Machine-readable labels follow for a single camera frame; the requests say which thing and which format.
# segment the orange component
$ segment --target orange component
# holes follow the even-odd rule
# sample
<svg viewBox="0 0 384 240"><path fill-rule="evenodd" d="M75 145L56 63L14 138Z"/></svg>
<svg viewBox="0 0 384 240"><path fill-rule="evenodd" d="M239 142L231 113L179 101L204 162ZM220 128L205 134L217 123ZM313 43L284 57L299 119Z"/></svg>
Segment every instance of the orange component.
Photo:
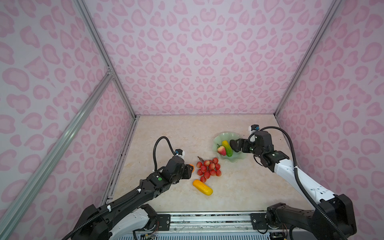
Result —
<svg viewBox="0 0 384 240"><path fill-rule="evenodd" d="M193 170L192 170L192 172L194 172L195 171L195 166L193 166L192 164L190 164L192 167L193 167Z"/></svg>

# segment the vent grille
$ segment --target vent grille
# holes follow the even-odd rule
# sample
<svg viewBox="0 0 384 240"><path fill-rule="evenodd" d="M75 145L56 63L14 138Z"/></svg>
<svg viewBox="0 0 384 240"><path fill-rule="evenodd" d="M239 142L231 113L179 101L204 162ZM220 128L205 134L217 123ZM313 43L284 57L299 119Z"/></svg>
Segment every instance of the vent grille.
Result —
<svg viewBox="0 0 384 240"><path fill-rule="evenodd" d="M127 234L118 240L134 239L132 234ZM260 233L159 233L155 240L270 240L270 238L269 233L265 235Z"/></svg>

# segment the red strawberry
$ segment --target red strawberry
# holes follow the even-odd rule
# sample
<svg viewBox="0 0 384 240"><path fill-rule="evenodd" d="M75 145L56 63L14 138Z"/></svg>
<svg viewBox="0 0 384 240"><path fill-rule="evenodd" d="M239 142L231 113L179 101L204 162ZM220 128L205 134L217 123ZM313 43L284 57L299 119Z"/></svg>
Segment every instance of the red strawberry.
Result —
<svg viewBox="0 0 384 240"><path fill-rule="evenodd" d="M225 147L224 146L218 147L217 148L217 152L220 153L223 156L225 156L227 154L227 152L225 151Z"/></svg>

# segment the white arm casing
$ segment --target white arm casing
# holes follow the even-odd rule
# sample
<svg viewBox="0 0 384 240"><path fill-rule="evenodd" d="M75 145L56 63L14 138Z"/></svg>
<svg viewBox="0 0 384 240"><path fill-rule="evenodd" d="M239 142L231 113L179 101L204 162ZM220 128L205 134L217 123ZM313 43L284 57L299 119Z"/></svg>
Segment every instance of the white arm casing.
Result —
<svg viewBox="0 0 384 240"><path fill-rule="evenodd" d="M313 180L301 169L297 168L297 172L298 172L301 184L317 204L320 203L320 199L324 199L327 201L329 199L334 198L334 195L333 195L334 192L321 186L318 182ZM302 193L302 191L300 190L299 186L296 183L292 160L284 159L284 160L281 160L279 163L275 164L275 173L280 177L284 178L308 201L308 199L304 196L304 194Z"/></svg>
<svg viewBox="0 0 384 240"><path fill-rule="evenodd" d="M143 228L149 220L148 214L144 209L136 209L134 212L126 215L110 231L112 236L109 240L116 240L133 230Z"/></svg>

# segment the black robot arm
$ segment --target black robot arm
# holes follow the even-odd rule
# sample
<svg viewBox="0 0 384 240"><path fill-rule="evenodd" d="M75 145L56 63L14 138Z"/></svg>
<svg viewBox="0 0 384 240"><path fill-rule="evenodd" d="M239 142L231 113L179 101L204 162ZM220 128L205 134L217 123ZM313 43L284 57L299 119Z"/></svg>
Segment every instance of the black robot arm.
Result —
<svg viewBox="0 0 384 240"><path fill-rule="evenodd" d="M85 208L74 227L74 233L69 233L69 237L73 236L72 240L109 239L112 236L112 229L123 218L144 203L167 191L172 184L178 183L181 179L190 179L192 171L192 165L184 164L184 160L179 156L173 156L165 167L159 168L146 179L140 180L139 186L119 199L104 204L99 208L94 205ZM151 229L155 224L157 214L149 205L144 205L141 208L149 216L146 219L144 228Z"/></svg>

